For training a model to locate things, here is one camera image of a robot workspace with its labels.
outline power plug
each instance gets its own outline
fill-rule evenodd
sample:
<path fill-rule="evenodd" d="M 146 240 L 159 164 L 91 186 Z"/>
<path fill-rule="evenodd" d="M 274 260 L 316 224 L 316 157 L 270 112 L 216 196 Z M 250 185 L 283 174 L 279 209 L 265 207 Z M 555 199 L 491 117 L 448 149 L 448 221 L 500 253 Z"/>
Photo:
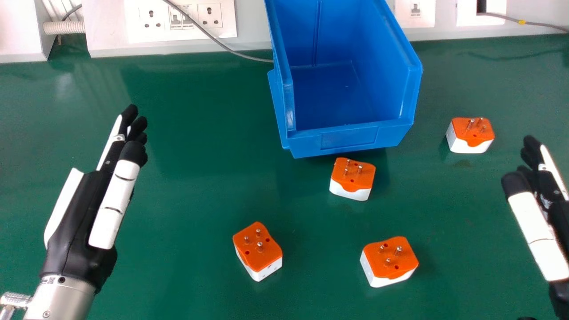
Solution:
<path fill-rule="evenodd" d="M 407 238 L 399 236 L 366 245 L 360 264 L 369 285 L 380 288 L 409 279 L 419 261 Z"/>
<path fill-rule="evenodd" d="M 454 118 L 446 136 L 448 147 L 455 153 L 484 153 L 495 138 L 486 118 Z"/>
<path fill-rule="evenodd" d="M 267 228 L 255 222 L 233 236 L 235 253 L 253 280 L 259 282 L 283 264 L 283 252 Z"/>
<path fill-rule="evenodd" d="M 372 191 L 376 167 L 370 163 L 348 158 L 336 158 L 330 192 L 348 199 L 366 201 Z"/>

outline orange plug top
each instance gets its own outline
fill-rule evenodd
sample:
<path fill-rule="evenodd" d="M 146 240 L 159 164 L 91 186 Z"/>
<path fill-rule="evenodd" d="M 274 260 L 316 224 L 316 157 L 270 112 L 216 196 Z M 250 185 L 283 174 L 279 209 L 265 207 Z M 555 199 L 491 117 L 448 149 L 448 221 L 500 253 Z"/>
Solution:
<path fill-rule="evenodd" d="M 394 237 L 364 247 L 373 274 L 378 278 L 395 279 L 416 269 L 419 261 L 405 237 Z"/>
<path fill-rule="evenodd" d="M 244 264 L 255 272 L 270 267 L 283 256 L 281 247 L 260 222 L 255 222 L 237 232 L 233 236 L 233 244 Z"/>
<path fill-rule="evenodd" d="M 336 158 L 332 170 L 332 180 L 336 181 L 344 190 L 355 192 L 360 189 L 371 189 L 376 167 L 371 163 Z"/>
<path fill-rule="evenodd" d="M 486 118 L 454 118 L 452 127 L 456 137 L 465 140 L 470 147 L 480 145 L 485 141 L 494 140 L 494 130 L 490 120 Z"/>

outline green table surface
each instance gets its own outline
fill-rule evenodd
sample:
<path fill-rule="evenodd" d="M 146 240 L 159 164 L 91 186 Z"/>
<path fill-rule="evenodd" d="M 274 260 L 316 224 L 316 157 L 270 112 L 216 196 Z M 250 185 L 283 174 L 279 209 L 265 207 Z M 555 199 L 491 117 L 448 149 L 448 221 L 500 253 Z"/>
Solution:
<path fill-rule="evenodd" d="M 46 63 L 0 65 L 0 290 L 32 294 L 43 231 L 71 167 L 91 171 L 117 114 L 148 117 L 149 162 L 89 319 L 516 319 L 554 314 L 500 178 L 533 134 L 569 177 L 569 36 L 413 44 L 424 74 L 367 202 L 328 191 L 335 156 L 281 148 L 267 72 L 227 53 L 91 59 L 64 38 Z M 258 52 L 270 56 L 269 52 Z M 482 155 L 448 152 L 452 117 L 491 120 Z M 283 268 L 254 282 L 232 235 L 263 222 Z M 371 288 L 363 247 L 406 236 L 419 260 Z"/>

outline flexible hose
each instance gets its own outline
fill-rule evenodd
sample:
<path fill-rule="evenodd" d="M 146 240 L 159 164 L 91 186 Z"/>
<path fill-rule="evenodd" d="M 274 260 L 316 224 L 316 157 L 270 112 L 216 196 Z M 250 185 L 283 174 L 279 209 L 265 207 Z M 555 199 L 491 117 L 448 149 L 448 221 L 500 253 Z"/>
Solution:
<path fill-rule="evenodd" d="M 83 21 L 44 22 L 43 31 L 47 35 L 84 34 L 85 22 Z"/>

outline white switch plate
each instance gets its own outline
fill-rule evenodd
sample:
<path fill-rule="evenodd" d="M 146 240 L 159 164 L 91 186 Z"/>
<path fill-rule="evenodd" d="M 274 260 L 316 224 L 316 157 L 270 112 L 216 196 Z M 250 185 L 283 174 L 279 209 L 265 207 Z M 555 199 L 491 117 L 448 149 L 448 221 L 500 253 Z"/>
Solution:
<path fill-rule="evenodd" d="M 172 1 L 216 38 L 237 37 L 234 0 Z M 130 43 L 196 40 L 208 37 L 162 0 L 125 0 Z"/>
<path fill-rule="evenodd" d="M 433 28 L 435 0 L 395 0 L 395 18 L 402 28 Z"/>
<path fill-rule="evenodd" d="M 486 0 L 486 12 L 506 14 L 506 0 Z M 496 26 L 505 20 L 476 15 L 476 0 L 456 0 L 456 26 Z"/>

